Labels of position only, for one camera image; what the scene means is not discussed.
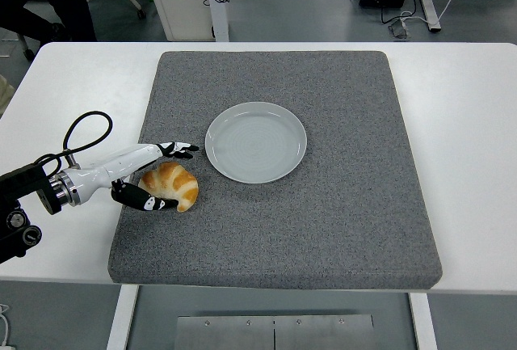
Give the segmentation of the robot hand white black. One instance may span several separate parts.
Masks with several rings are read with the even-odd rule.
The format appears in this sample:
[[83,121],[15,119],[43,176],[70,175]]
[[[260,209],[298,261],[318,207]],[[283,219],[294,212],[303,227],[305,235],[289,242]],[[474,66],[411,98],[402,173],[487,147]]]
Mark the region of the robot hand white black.
[[124,178],[161,157],[191,158],[190,152],[198,149],[196,145],[174,141],[137,144],[90,167],[67,168],[56,175],[56,181],[62,186],[63,200],[72,206],[86,203],[100,188],[110,188],[113,200],[133,209],[169,209],[178,201],[150,194],[143,188],[124,182]]

